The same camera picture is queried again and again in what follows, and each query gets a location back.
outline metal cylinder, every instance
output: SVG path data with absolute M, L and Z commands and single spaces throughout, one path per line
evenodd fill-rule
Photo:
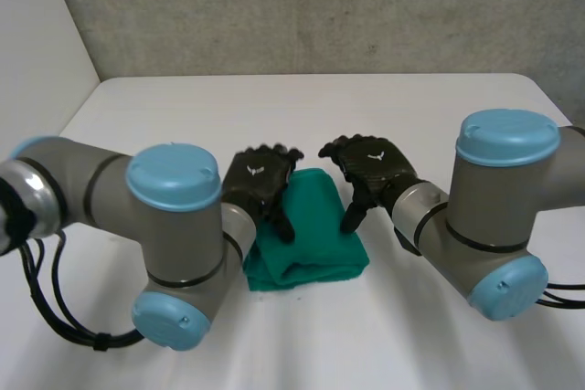
M 560 146 L 540 192 L 540 210 L 585 206 L 585 130 L 562 127 Z
M 485 251 L 525 247 L 559 144 L 557 125 L 531 111 L 478 111 L 466 118 L 449 195 L 452 236 Z
M 494 168 L 455 158 L 449 193 L 454 233 L 488 247 L 526 245 L 539 210 L 538 190 L 550 158 L 524 166 Z

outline black cable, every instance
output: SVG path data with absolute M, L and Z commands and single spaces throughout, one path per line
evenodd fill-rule
M 131 346 L 133 344 L 140 342 L 143 339 L 143 336 L 136 330 L 115 336 L 103 332 L 94 333 L 87 329 L 85 326 L 83 326 L 81 323 L 79 323 L 77 319 L 75 319 L 75 317 L 73 317 L 67 305 L 65 304 L 59 286 L 59 262 L 61 259 L 61 254 L 63 253 L 63 249 L 67 242 L 67 237 L 65 236 L 65 233 L 63 231 L 59 231 L 57 235 L 59 238 L 59 242 L 51 269 L 51 283 L 53 286 L 53 292 L 55 293 L 55 299 L 57 300 L 57 304 L 61 309 L 61 312 L 63 312 L 63 315 L 69 321 L 70 324 L 61 320 L 55 314 L 55 312 L 47 303 L 45 295 L 43 294 L 43 291 L 40 288 L 40 284 L 38 283 L 38 273 L 40 272 L 43 258 L 45 257 L 45 245 L 43 241 L 41 239 L 35 239 L 38 244 L 37 262 L 35 262 L 33 258 L 32 251 L 28 243 L 24 243 L 22 246 L 18 248 L 20 251 L 20 256 L 22 258 L 22 265 L 23 270 L 25 272 L 25 277 L 27 279 L 28 287 L 30 288 L 30 297 L 35 303 L 35 306 L 37 306 L 37 309 L 40 312 L 43 319 L 47 322 L 47 324 L 51 327 L 51 329 L 54 332 L 56 332 L 65 340 L 83 346 L 93 347 L 93 350 L 96 351 L 106 351 L 109 348 L 121 348 Z
M 585 290 L 585 284 L 563 285 L 561 283 L 549 283 L 547 288 L 551 290 Z
M 543 294 L 545 296 L 547 296 L 548 298 L 550 298 L 552 300 L 559 301 L 561 303 L 572 303 L 572 304 L 583 304 L 583 303 L 585 303 L 585 301 L 583 301 L 583 300 L 565 299 L 564 297 L 559 297 L 556 294 L 553 294 L 552 292 L 548 292 L 548 291 L 543 292 Z

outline gray wall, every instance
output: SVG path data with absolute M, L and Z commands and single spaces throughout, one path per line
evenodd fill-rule
M 517 72 L 585 123 L 585 0 L 66 0 L 102 79 Z

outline folded cloth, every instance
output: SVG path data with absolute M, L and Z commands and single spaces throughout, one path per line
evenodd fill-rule
M 270 224 L 259 227 L 244 262 L 250 290 L 288 290 L 361 274 L 369 258 L 357 234 L 339 231 L 345 211 L 335 183 L 325 171 L 314 168 L 293 173 L 282 206 L 296 238 L 285 244 Z

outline table surface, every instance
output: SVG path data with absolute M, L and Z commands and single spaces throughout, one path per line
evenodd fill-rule
M 236 151 L 283 142 L 304 151 L 300 168 L 332 175 L 347 203 L 350 187 L 317 158 L 326 142 L 356 132 L 387 137 L 423 178 L 448 191 L 461 121 L 493 107 L 568 123 L 534 82 L 517 75 L 183 77 L 106 81 L 62 134 L 132 154 L 191 142 L 215 154 L 222 173 Z M 583 214 L 538 216 L 530 248 L 554 281 L 585 281 Z M 41 320 L 10 254 L 0 259 L 0 387 L 585 388 L 585 311 L 535 306 L 512 321 L 487 321 L 426 260 L 399 247 L 382 209 L 358 232 L 371 258 L 360 278 L 250 293 L 240 275 L 211 332 L 187 353 L 148 342 L 95 353 L 64 342 Z M 74 315 L 94 331 L 131 329 L 130 306 L 146 280 L 139 245 L 80 225 L 68 235 L 61 285 Z

